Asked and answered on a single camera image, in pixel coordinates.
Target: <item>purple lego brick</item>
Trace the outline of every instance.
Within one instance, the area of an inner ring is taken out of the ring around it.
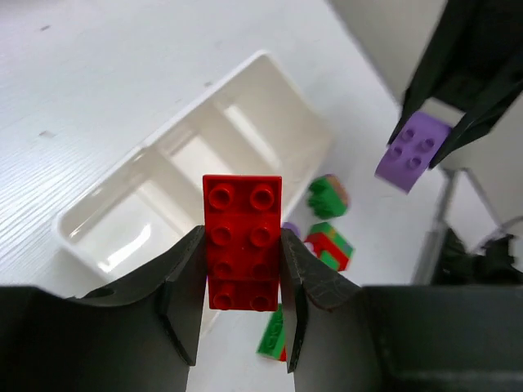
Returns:
[[[281,227],[284,229],[290,229],[294,233],[294,235],[300,238],[300,229],[294,223],[284,222],[284,224]]]
[[[375,175],[408,193],[449,133],[450,127],[440,120],[414,113],[389,146]]]

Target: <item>green lego brick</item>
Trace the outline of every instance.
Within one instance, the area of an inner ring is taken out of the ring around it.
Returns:
[[[340,263],[327,251],[321,252],[320,260],[322,260],[326,265],[328,265],[333,270],[337,271],[340,268]]]
[[[323,233],[336,245],[345,256],[351,258],[353,247],[328,222],[312,225],[309,234]]]
[[[307,204],[320,219],[343,215],[348,208],[348,195],[336,176],[322,176],[309,185]]]
[[[266,357],[278,359],[285,347],[284,313],[281,304],[270,317],[266,330],[261,338],[257,352]]]

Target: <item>table surface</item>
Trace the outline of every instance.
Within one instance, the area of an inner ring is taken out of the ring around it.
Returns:
[[[101,281],[51,236],[52,217],[213,81],[272,52],[337,134],[322,172],[351,210],[333,224],[355,247],[346,276],[407,283],[445,179],[406,196],[373,177],[398,107],[318,0],[116,0],[0,4],[0,283],[62,296]],[[314,223],[304,203],[292,214]],[[188,390],[292,390],[254,353],[268,314],[223,312],[202,339]]]

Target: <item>white container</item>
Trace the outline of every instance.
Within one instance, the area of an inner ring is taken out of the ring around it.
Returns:
[[[203,224],[203,174],[281,175],[284,220],[332,141],[260,52],[131,151],[56,217],[53,231],[62,247],[110,282]]]

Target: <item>red lego stud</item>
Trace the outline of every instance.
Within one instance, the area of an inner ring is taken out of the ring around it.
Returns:
[[[281,177],[204,176],[209,305],[276,310]]]

